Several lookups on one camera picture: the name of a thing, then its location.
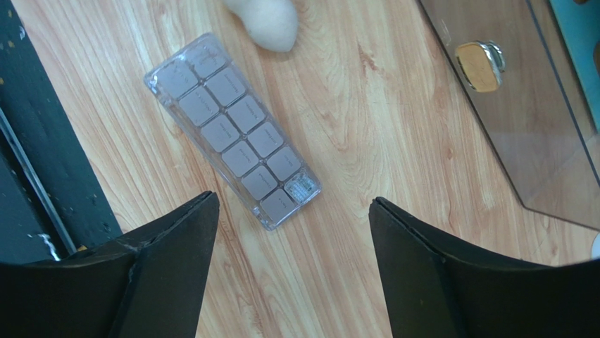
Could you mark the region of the eyeshadow palette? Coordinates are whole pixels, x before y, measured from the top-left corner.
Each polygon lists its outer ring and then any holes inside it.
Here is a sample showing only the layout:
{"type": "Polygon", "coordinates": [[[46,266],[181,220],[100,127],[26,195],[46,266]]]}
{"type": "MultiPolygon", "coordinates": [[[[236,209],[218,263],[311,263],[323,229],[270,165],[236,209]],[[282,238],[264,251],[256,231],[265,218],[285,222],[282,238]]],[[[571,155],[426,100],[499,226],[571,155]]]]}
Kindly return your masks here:
{"type": "Polygon", "coordinates": [[[265,229],[320,193],[320,180],[214,34],[165,59],[144,84],[265,229]]]}

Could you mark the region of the teal drawer cabinet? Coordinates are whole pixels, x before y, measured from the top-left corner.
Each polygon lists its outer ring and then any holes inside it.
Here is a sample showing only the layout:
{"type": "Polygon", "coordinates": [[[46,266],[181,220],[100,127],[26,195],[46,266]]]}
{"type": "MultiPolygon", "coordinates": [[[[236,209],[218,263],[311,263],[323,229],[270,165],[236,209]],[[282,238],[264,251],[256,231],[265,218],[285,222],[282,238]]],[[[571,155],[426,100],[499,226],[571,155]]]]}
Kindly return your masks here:
{"type": "Polygon", "coordinates": [[[599,129],[599,69],[594,60],[599,49],[599,2],[555,0],[550,4],[599,129]]]}

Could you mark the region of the clear acrylic drawer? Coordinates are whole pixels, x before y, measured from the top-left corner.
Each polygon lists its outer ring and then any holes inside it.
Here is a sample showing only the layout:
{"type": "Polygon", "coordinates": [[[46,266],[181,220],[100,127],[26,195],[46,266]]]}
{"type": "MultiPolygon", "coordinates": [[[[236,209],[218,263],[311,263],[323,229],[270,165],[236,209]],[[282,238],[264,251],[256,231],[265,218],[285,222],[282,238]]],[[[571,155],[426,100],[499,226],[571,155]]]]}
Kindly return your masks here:
{"type": "Polygon", "coordinates": [[[599,228],[596,129],[551,1],[421,1],[513,190],[599,228]]]}

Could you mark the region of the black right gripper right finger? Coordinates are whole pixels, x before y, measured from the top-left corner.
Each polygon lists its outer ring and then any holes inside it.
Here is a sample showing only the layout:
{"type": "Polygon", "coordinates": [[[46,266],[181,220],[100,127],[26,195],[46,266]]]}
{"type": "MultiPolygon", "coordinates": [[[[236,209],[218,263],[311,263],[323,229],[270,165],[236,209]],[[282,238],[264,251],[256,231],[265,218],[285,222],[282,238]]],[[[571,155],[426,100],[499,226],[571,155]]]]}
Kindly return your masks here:
{"type": "Polygon", "coordinates": [[[599,262],[553,267],[483,249],[385,198],[370,231],[394,337],[598,337],[599,262]]]}

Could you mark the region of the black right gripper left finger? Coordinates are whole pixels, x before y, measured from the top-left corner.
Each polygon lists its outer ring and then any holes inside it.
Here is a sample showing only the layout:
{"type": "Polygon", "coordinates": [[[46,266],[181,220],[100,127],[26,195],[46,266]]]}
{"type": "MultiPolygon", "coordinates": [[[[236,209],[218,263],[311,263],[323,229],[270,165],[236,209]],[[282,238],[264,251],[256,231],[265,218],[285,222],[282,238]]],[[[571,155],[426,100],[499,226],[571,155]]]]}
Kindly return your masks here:
{"type": "Polygon", "coordinates": [[[220,202],[204,192],[62,261],[1,264],[2,337],[193,337],[220,202]]]}

